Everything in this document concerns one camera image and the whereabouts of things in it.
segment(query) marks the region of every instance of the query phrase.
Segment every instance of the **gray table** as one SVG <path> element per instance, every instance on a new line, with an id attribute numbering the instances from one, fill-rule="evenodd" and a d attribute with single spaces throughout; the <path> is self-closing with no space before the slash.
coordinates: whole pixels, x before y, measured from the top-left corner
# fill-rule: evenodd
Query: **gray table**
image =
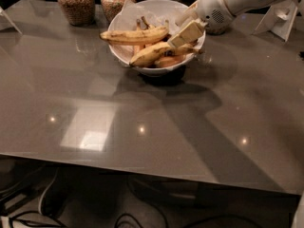
<path id="1" fill-rule="evenodd" d="M 304 20 L 284 43 L 251 35 L 261 15 L 244 14 L 164 85 L 120 66 L 99 39 L 100 6 L 87 28 L 70 26 L 53 2 L 7 13 L 24 35 L 0 31 L 0 154 L 304 190 Z"/>

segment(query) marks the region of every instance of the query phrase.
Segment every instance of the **white robotic arm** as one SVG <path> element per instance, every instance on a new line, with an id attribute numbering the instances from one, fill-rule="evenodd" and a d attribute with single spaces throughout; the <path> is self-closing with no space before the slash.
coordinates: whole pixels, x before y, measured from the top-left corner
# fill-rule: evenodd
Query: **white robotic arm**
<path id="1" fill-rule="evenodd" d="M 269 7 L 284 0 L 198 0 L 193 8 L 176 20 L 181 25 L 189 16 L 208 23 L 207 32 L 221 34 L 240 14 L 248 10 Z M 304 15 L 304 0 L 292 0 Z"/>

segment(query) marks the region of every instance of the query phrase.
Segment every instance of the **white bowl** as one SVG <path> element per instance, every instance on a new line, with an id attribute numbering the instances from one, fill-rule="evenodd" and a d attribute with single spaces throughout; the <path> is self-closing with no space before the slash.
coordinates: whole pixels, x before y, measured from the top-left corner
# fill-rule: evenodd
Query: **white bowl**
<path id="1" fill-rule="evenodd" d="M 175 25 L 174 17 L 181 14 L 188 7 L 182 3 L 171 0 L 146 0 L 139 3 L 130 3 L 123 7 L 123 10 L 115 16 L 109 25 L 108 30 L 135 29 L 136 20 L 144 16 L 147 21 L 156 26 L 163 25 L 165 19 L 169 20 L 169 32 L 172 34 L 179 30 Z M 198 39 L 195 48 L 201 48 L 205 40 L 205 33 Z M 111 52 L 116 56 L 124 67 L 129 67 L 132 58 L 132 46 L 109 45 Z M 132 67 L 143 75 L 150 77 L 162 76 L 172 70 L 186 65 L 194 58 L 194 54 L 188 54 L 179 64 L 165 68 Z"/>

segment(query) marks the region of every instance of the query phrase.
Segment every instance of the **black cable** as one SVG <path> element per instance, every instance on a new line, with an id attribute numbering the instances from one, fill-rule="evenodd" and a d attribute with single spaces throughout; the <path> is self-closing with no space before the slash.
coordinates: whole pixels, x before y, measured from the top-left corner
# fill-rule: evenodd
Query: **black cable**
<path id="1" fill-rule="evenodd" d="M 254 222 L 253 220 L 249 219 L 249 218 L 246 218 L 246 217 L 243 217 L 243 216 L 238 216 L 238 215 L 218 215 L 218 216 L 213 216 L 213 217 L 209 217 L 209 218 L 204 218 L 204 219 L 200 219 L 200 220 L 197 220 L 197 221 L 194 221 L 190 224 L 187 224 L 185 226 L 183 226 L 182 228 L 192 228 L 192 227 L 195 227 L 199 224 L 203 224 L 203 223 L 206 223 L 206 222 L 209 222 L 209 221 L 212 221 L 212 220 L 215 220 L 215 219 L 223 219 L 223 218 L 232 218 L 232 219 L 239 219 L 239 220 L 242 220 L 242 221 L 245 221 L 253 226 L 255 226 L 256 228 L 263 228 L 261 225 L 259 225 L 258 223 Z"/>
<path id="2" fill-rule="evenodd" d="M 129 218 L 132 218 L 136 224 L 140 227 L 140 228 L 143 228 L 143 226 L 141 225 L 141 223 L 131 214 L 129 213 L 123 213 L 121 214 L 117 219 L 116 219 L 116 222 L 115 222 L 115 225 L 114 225 L 114 228 L 119 228 L 122 224 L 124 223 L 127 223 L 133 227 L 135 227 L 131 222 L 127 221 L 127 220 L 124 220 L 124 221 L 121 221 L 120 220 L 123 218 L 123 217 L 129 217 Z"/>
<path id="3" fill-rule="evenodd" d="M 43 168 L 45 168 L 46 165 L 43 164 L 42 166 L 40 166 L 39 168 L 27 173 L 22 179 L 20 179 L 18 182 L 16 182 L 15 184 L 13 184 L 11 187 L 6 188 L 6 189 L 1 189 L 0 190 L 0 194 L 1 195 L 6 195 L 9 194 L 10 192 L 15 191 L 19 185 L 21 185 L 24 181 L 30 179 L 31 176 L 33 176 L 34 174 L 38 173 L 39 171 L 41 171 Z"/>
<path id="4" fill-rule="evenodd" d="M 28 214 L 39 214 L 39 212 L 37 211 L 25 211 L 25 212 L 22 212 L 20 214 L 17 214 L 11 218 L 9 218 L 9 228 L 14 228 L 13 227 L 13 223 L 15 221 L 18 221 L 20 222 L 21 224 L 27 226 L 27 227 L 36 227 L 36 228 L 39 228 L 39 227 L 51 227 L 51 228 L 62 228 L 62 227 L 65 227 L 65 225 L 60 222 L 59 220 L 57 220 L 56 218 L 51 218 L 51 217 L 47 217 L 48 219 L 56 222 L 57 224 L 47 224 L 47 223 L 41 223 L 41 222 L 37 222 L 37 221 L 32 221 L 32 220 L 27 220 L 27 219 L 20 219 L 20 217 L 24 216 L 24 215 L 28 215 Z"/>

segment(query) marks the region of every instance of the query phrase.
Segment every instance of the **wire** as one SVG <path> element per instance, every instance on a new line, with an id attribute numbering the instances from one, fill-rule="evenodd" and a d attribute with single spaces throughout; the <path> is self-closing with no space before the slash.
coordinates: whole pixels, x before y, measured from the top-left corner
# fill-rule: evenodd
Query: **wire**
<path id="1" fill-rule="evenodd" d="M 35 173 L 38 173 L 39 171 L 41 171 L 43 168 L 45 168 L 46 165 L 43 164 L 42 166 L 40 166 L 39 168 L 35 169 L 32 172 L 27 173 L 21 180 L 19 180 L 18 182 L 16 182 L 13 186 L 7 188 L 7 189 L 2 189 L 0 190 L 0 195 L 3 194 L 7 194 L 10 191 L 13 191 L 14 189 L 16 189 L 18 187 L 18 185 L 20 185 L 23 181 L 27 180 L 30 178 L 30 176 L 34 175 Z"/>
<path id="2" fill-rule="evenodd" d="M 138 225 L 140 228 L 143 228 L 143 226 L 141 225 L 141 223 L 140 223 L 133 215 L 131 215 L 131 214 L 129 214 L 129 213 L 123 213 L 123 214 L 121 214 L 121 215 L 116 219 L 114 228 L 119 228 L 122 224 L 128 224 L 128 225 L 131 225 L 131 226 L 135 227 L 130 221 L 124 220 L 124 221 L 121 221 L 121 222 L 120 222 L 120 220 L 121 220 L 123 217 L 132 218 L 132 219 L 137 223 L 137 225 Z"/>
<path id="3" fill-rule="evenodd" d="M 51 217 L 47 217 L 50 220 L 56 222 L 57 224 L 48 224 L 48 223 L 42 223 L 42 222 L 37 222 L 37 221 L 32 221 L 32 220 L 28 220 L 28 219 L 20 219 L 20 217 L 24 216 L 24 215 L 28 215 L 28 214 L 39 214 L 39 212 L 37 211 L 26 211 L 26 212 L 22 212 L 20 214 L 17 214 L 11 218 L 9 218 L 9 228 L 14 228 L 13 223 L 15 221 L 20 222 L 21 224 L 27 226 L 27 227 L 51 227 L 51 228 L 62 228 L 62 227 L 66 227 L 62 222 L 60 222 L 59 220 L 57 220 L 56 218 L 51 218 Z"/>
<path id="4" fill-rule="evenodd" d="M 59 172 L 59 167 L 56 168 L 54 176 L 52 177 L 51 181 L 49 182 L 49 184 L 47 185 L 47 187 L 45 188 L 45 190 L 43 191 L 43 193 L 41 194 L 41 196 L 39 198 L 38 212 L 39 212 L 39 214 L 41 214 L 43 216 L 49 215 L 49 214 L 47 214 L 47 211 L 46 211 L 46 195 L 47 195 L 48 190 L 50 190 L 50 188 L 56 181 L 56 179 L 58 177 L 58 172 Z"/>
<path id="5" fill-rule="evenodd" d="M 261 225 L 254 222 L 253 220 L 251 220 L 249 218 L 246 218 L 246 217 L 243 217 L 243 216 L 238 216 L 238 215 L 218 215 L 218 216 L 213 216 L 213 217 L 209 217 L 209 218 L 204 218 L 204 219 L 194 221 L 190 224 L 187 224 L 187 225 L 183 226 L 182 228 L 192 228 L 192 227 L 195 227 L 199 224 L 203 224 L 203 223 L 215 220 L 215 219 L 223 219 L 223 218 L 239 219 L 239 220 L 245 221 L 246 223 L 249 223 L 249 224 L 253 225 L 256 228 L 263 228 Z"/>

